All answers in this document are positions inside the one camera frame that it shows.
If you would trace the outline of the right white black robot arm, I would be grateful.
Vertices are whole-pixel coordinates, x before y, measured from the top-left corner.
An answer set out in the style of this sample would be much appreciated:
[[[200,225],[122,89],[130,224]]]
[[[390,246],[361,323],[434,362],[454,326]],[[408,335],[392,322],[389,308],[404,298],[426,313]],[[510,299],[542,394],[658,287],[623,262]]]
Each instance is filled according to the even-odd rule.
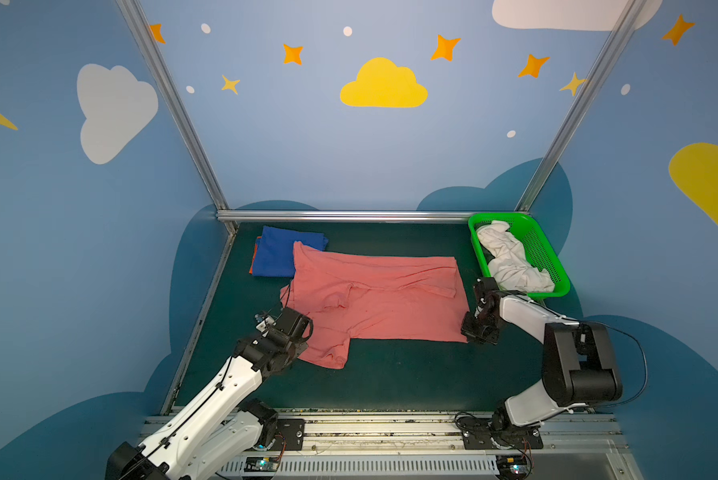
[[[470,342],[495,345],[511,324],[543,347],[541,379],[506,399],[493,412],[494,444],[534,448],[541,423],[570,408],[618,400],[623,385],[607,328],[558,314],[518,291],[501,290],[489,277],[476,280],[476,308],[461,333]]]

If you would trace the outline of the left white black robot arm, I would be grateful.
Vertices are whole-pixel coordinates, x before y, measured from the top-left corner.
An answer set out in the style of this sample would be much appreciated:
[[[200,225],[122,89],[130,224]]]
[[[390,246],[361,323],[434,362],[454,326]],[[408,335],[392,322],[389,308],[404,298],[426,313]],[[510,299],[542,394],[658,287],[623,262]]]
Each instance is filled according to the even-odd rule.
[[[278,413],[250,396],[307,349],[313,321],[285,308],[261,317],[212,380],[166,425],[109,456],[107,479],[208,479],[249,449],[275,443]]]

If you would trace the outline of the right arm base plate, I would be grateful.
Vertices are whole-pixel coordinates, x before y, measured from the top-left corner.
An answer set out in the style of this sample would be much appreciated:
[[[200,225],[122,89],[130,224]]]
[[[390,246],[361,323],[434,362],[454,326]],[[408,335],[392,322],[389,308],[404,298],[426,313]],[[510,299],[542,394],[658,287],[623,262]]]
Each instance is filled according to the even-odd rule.
[[[517,427],[508,423],[493,425],[486,417],[463,414],[454,419],[466,450],[521,450],[542,449],[543,441],[536,426]]]

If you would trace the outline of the pink t shirt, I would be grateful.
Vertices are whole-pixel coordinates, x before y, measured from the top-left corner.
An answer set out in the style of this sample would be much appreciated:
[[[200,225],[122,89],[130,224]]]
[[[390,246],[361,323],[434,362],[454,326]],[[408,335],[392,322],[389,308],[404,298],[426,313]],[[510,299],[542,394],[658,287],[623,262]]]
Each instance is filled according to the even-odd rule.
[[[464,343],[469,305],[453,257],[360,256],[293,245],[282,303],[313,321],[299,359],[345,367],[353,339]]]

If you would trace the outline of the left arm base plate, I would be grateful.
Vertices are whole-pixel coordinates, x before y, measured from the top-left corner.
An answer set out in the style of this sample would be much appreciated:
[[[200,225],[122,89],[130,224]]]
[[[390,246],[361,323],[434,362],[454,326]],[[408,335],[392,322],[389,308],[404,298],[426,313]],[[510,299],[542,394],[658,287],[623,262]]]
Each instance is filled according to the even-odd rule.
[[[305,437],[306,421],[302,418],[280,418],[276,426],[263,430],[260,445],[267,451],[301,451]]]

